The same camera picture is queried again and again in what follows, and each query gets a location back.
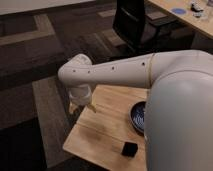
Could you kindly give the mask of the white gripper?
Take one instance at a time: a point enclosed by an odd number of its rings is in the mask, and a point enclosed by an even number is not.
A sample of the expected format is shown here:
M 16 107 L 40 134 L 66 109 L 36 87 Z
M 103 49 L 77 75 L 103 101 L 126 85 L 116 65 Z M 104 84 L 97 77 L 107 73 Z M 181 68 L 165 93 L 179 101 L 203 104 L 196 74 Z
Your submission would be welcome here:
M 94 113 L 97 112 L 93 104 L 89 104 L 92 99 L 92 91 L 88 84 L 80 85 L 77 87 L 71 87 L 69 89 L 69 99 L 77 106 L 87 105 Z

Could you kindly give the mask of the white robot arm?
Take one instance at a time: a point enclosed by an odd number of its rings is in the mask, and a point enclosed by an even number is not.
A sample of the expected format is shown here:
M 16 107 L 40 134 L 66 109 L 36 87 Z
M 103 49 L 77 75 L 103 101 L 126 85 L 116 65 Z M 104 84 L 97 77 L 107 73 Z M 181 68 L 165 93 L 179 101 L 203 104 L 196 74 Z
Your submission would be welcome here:
M 144 138 L 148 171 L 213 171 L 213 54 L 149 53 L 94 64 L 78 54 L 58 70 L 76 105 L 96 85 L 146 88 Z

